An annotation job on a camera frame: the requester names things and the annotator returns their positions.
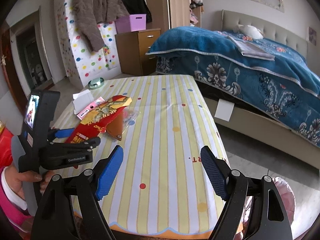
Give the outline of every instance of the human hand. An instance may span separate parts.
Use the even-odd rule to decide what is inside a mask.
[[[27,181],[27,182],[41,181],[40,192],[43,194],[53,175],[54,175],[53,171],[48,171],[43,176],[41,176],[40,174],[34,171],[26,171],[23,173],[19,173],[13,163],[4,172],[5,180],[7,181],[10,189],[23,200],[25,199],[23,188],[22,188],[23,181]]]

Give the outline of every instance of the gray device grip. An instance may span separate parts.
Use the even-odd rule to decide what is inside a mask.
[[[26,155],[26,152],[23,149],[18,136],[12,137],[11,152],[12,152],[12,159],[13,159],[14,166],[19,172],[19,158],[23,155]],[[42,167],[39,168],[39,171],[41,175],[47,172],[47,170]],[[22,182],[22,188],[23,188],[24,197],[27,203],[28,212],[31,216],[34,217],[38,209],[38,204],[36,201],[33,183],[24,181]]]

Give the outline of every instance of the wardrobe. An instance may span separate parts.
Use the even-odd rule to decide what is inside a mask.
[[[152,15],[152,22],[147,29],[160,28],[161,33],[179,27],[190,26],[189,0],[146,0]],[[192,9],[198,18],[196,27],[201,27],[201,8]]]

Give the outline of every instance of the device screen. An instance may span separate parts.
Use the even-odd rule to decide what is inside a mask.
[[[31,95],[26,117],[25,117],[25,122],[30,126],[31,129],[33,129],[33,125],[35,122],[35,116],[36,116],[36,111],[38,109],[39,105],[39,99],[40,96],[37,95]]]

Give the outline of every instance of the bed frame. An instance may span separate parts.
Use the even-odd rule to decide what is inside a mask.
[[[266,38],[286,44],[298,51],[305,58],[308,58],[308,42],[294,33],[253,16],[232,11],[222,11],[222,30],[232,30],[238,24],[253,25],[263,31]],[[205,101],[212,116],[214,116],[218,102],[208,98],[205,98]],[[271,145],[320,169],[320,148],[314,146],[295,131],[292,131],[290,128],[275,120],[235,106],[229,122],[219,118],[214,118],[214,121]]]

